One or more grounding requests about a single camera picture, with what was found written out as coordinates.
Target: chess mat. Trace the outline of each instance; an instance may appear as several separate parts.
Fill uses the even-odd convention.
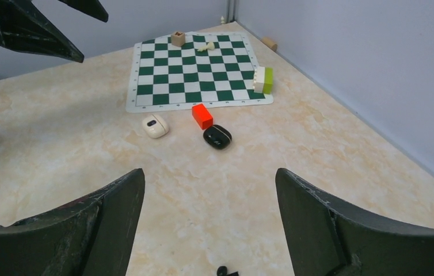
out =
[[[130,113],[191,109],[203,103],[221,106],[265,105],[270,94],[253,90],[259,66],[246,33],[196,33],[182,47],[171,35],[134,45],[126,111]],[[208,42],[214,50],[198,52]]]

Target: white lego brick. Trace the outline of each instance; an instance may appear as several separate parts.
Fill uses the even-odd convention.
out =
[[[262,93],[264,87],[265,67],[259,66],[254,71],[253,89],[255,93]]]

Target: red block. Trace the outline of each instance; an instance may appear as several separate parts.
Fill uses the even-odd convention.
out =
[[[203,103],[192,107],[192,115],[201,129],[207,129],[214,124],[214,118],[210,115],[210,112],[208,112]]]

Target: toy block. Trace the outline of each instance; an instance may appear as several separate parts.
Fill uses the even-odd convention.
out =
[[[210,115],[210,112],[203,105],[203,103],[194,105],[192,107],[192,115],[201,129],[207,129],[214,124],[214,118],[212,115]]]
[[[253,89],[255,93],[271,94],[273,88],[273,68],[259,66],[254,71]]]
[[[176,47],[182,47],[185,44],[185,33],[184,32],[174,32],[171,38],[172,44]]]

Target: black object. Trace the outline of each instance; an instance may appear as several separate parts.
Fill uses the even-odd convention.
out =
[[[226,148],[232,141],[232,135],[220,125],[212,125],[203,132],[203,139],[216,149]]]
[[[0,275],[123,276],[144,198],[144,173],[48,212],[0,226]]]
[[[434,275],[434,229],[371,213],[284,168],[275,182],[295,275]]]
[[[108,13],[98,0],[60,0],[103,22]],[[0,46],[16,52],[83,62],[84,55],[31,2],[0,0]]]
[[[227,274],[227,267],[226,266],[219,266],[217,269],[217,276],[239,276],[239,272],[234,272],[231,274]]]
[[[219,266],[219,268],[217,269],[217,276],[227,276],[227,267]]]

